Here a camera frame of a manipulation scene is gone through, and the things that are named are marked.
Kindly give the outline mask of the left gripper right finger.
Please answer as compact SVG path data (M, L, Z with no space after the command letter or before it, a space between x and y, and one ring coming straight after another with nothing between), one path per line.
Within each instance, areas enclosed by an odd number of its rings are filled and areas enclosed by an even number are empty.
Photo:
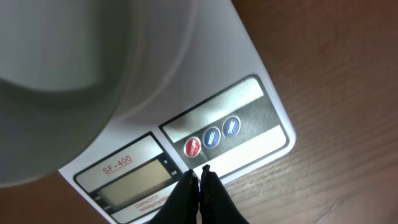
M210 165L202 170L199 195L202 224L248 224Z

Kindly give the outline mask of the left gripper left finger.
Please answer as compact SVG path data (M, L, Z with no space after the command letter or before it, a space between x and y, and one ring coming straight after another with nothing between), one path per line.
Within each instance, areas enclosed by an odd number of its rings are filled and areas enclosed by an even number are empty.
M164 206L149 223L197 224L199 206L198 183L198 178L191 169L184 172Z

